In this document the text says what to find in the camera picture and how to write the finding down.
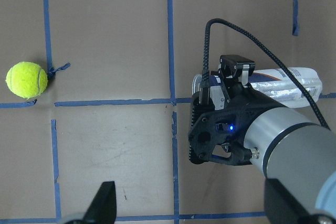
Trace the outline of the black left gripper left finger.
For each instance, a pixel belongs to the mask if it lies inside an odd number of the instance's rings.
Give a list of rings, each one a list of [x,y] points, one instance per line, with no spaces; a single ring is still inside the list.
[[[114,223],[117,216],[115,182],[103,182],[85,212],[83,223]]]

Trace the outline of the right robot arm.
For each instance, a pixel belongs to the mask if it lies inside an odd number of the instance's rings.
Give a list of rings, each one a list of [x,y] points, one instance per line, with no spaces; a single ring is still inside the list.
[[[298,113],[308,101],[282,69],[256,70],[238,55],[222,55],[209,76],[192,84],[189,159],[254,165],[265,177],[271,223],[335,223],[335,134]]]

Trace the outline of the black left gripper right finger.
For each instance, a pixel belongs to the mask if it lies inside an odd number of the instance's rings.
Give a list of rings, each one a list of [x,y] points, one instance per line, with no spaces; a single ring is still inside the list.
[[[303,208],[278,179],[265,180],[264,209],[270,223],[315,223],[315,217]]]

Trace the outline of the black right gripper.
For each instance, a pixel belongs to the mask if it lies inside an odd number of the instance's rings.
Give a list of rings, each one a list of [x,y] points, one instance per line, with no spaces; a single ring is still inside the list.
[[[283,105],[252,88],[248,83],[255,62],[239,55],[221,55],[217,71],[225,87],[230,88],[230,103],[216,110],[212,101],[199,103],[199,92],[192,96],[188,133],[189,160],[194,164],[214,162],[225,165],[249,165],[250,149],[244,147],[245,135],[260,115]]]

